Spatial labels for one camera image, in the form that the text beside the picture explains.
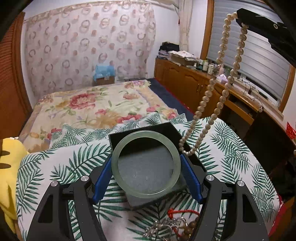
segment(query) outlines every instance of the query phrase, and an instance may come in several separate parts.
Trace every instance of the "pearl necklace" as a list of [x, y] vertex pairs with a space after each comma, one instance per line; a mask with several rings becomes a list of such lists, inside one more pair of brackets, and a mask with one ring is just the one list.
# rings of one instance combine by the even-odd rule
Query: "pearl necklace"
[[[224, 19], [225, 24], [223, 25], [224, 31], [222, 32], [222, 38], [221, 42], [222, 44], [219, 46], [220, 51], [218, 52], [218, 58], [216, 59], [216, 62], [218, 64], [223, 63], [223, 57], [225, 56], [224, 50], [227, 49], [227, 44], [228, 44], [228, 37], [229, 37], [229, 31], [230, 31], [230, 24], [231, 21], [234, 19], [237, 19], [237, 13], [234, 12], [233, 14], [227, 14], [227, 18]], [[214, 90], [214, 85], [217, 83], [217, 78], [215, 77], [214, 79], [209, 80], [209, 85], [207, 86], [207, 91], [205, 92], [205, 96], [203, 96], [202, 101], [200, 102], [199, 107], [197, 108], [197, 111], [195, 112], [195, 115], [193, 116], [192, 124], [189, 127], [188, 131], [186, 132], [186, 135], [182, 137], [179, 140], [179, 150], [183, 153], [186, 154], [187, 156], [193, 155], [197, 149], [199, 148], [200, 144], [202, 143], [202, 140], [205, 138], [205, 135], [208, 133], [209, 129], [211, 128], [211, 125], [214, 124], [214, 121], [217, 119], [217, 116], [220, 114], [221, 109], [223, 108], [223, 104], [226, 101], [226, 97], [229, 95], [228, 90], [231, 89], [231, 84], [234, 82], [234, 76], [237, 76], [237, 70], [240, 69], [239, 62], [242, 61], [241, 55], [244, 54], [243, 48], [245, 47], [244, 41], [246, 41], [247, 36], [246, 34], [248, 33], [247, 29], [249, 28], [248, 25], [242, 23], [242, 28], [241, 28], [241, 34], [239, 35], [240, 41], [238, 42], [238, 48], [237, 48], [237, 55], [235, 56], [235, 62], [233, 63], [233, 69], [230, 71], [230, 76], [227, 78], [228, 82], [224, 85], [224, 90], [222, 91], [222, 96], [219, 98], [219, 102], [217, 103], [217, 108], [214, 109], [214, 113], [211, 115], [209, 121], [205, 125], [205, 128], [202, 130], [200, 133], [194, 147], [190, 151], [185, 151], [184, 150], [184, 143], [185, 141], [189, 138], [189, 136], [192, 134], [194, 131], [194, 127], [197, 123], [197, 121], [200, 119], [202, 116], [202, 112], [205, 110], [205, 107], [207, 106], [207, 103], [210, 100], [210, 97], [213, 95], [212, 91]]]

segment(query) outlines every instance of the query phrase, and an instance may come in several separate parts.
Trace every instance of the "brown bead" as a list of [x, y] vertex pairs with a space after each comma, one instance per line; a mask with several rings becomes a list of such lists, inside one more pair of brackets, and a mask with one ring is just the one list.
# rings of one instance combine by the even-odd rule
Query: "brown bead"
[[189, 235], [183, 233], [182, 236], [180, 237], [180, 241], [188, 241], [189, 240]]
[[192, 228], [190, 228], [190, 227], [188, 227], [188, 226], [185, 227], [185, 228], [184, 228], [184, 233], [185, 233], [185, 234], [188, 234], [188, 235], [189, 235], [189, 234], [192, 234]]
[[189, 223], [188, 226], [193, 229], [196, 226], [196, 222], [192, 221], [192, 222]]

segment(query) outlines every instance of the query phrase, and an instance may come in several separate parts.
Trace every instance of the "bed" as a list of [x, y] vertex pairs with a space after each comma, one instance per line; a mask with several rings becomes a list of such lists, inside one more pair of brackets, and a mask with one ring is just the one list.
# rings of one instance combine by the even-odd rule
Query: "bed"
[[[69, 183], [101, 165], [110, 153], [108, 134], [170, 121], [185, 135], [191, 122], [178, 112], [186, 112], [186, 109], [154, 81], [150, 88], [147, 80], [141, 80], [57, 92], [38, 102], [20, 135], [31, 152], [22, 160], [17, 180], [18, 223], [24, 240], [50, 182]], [[189, 120], [190, 116], [192, 113], [186, 113]], [[190, 146], [194, 145], [206, 122], [207, 118], [199, 120], [188, 140]], [[98, 138], [89, 138], [97, 134]], [[281, 203], [267, 174], [243, 141], [217, 119], [196, 155], [208, 173], [221, 181], [243, 180], [246, 183], [269, 232]], [[73, 202], [69, 207], [74, 237], [81, 240]], [[166, 217], [169, 207], [201, 210], [189, 191], [183, 190], [169, 200], [130, 211], [125, 194], [115, 180], [109, 183], [104, 199], [94, 206], [109, 241], [142, 239], [145, 228], [154, 220]], [[222, 201], [214, 235], [216, 240], [221, 236], [225, 207], [226, 202]], [[187, 214], [185, 217], [188, 220], [196, 218]]]

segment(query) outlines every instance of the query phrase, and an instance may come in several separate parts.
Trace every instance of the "window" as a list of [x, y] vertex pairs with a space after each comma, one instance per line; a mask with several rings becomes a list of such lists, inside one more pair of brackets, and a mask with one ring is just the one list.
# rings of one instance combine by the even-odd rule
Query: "window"
[[[211, 40], [207, 58], [213, 61], [217, 58], [220, 50], [224, 19], [228, 13], [236, 12], [245, 8], [272, 20], [282, 22], [278, 15], [267, 5], [253, 0], [215, 0], [214, 17], [212, 25]], [[232, 66], [236, 55], [237, 43], [239, 41], [240, 26], [234, 21], [231, 23], [230, 37], [228, 38], [227, 50], [225, 50], [224, 63]], [[242, 74], [266, 89], [271, 95], [281, 99], [284, 93], [289, 75], [289, 62], [274, 51], [268, 39], [254, 32], [248, 31], [246, 46], [240, 63]]]

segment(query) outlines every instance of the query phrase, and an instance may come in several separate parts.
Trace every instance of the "blue gripper pad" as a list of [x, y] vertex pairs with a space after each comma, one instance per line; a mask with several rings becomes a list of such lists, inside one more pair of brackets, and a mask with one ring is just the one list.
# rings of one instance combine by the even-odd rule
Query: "blue gripper pad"
[[186, 184], [189, 188], [191, 196], [198, 203], [202, 203], [202, 190], [201, 190], [200, 182], [198, 181], [196, 175], [194, 174], [194, 171], [192, 170], [186, 157], [183, 154], [181, 154], [180, 159], [181, 159], [181, 171], [186, 181]]
[[109, 185], [109, 182], [112, 177], [112, 169], [111, 169], [111, 160], [112, 157], [109, 158], [109, 160], [106, 160], [106, 165], [103, 168], [96, 184], [95, 184], [95, 190], [94, 190], [94, 196], [93, 201], [94, 203], [98, 203], [100, 200], [103, 199], [105, 192], [107, 190], [107, 187]]

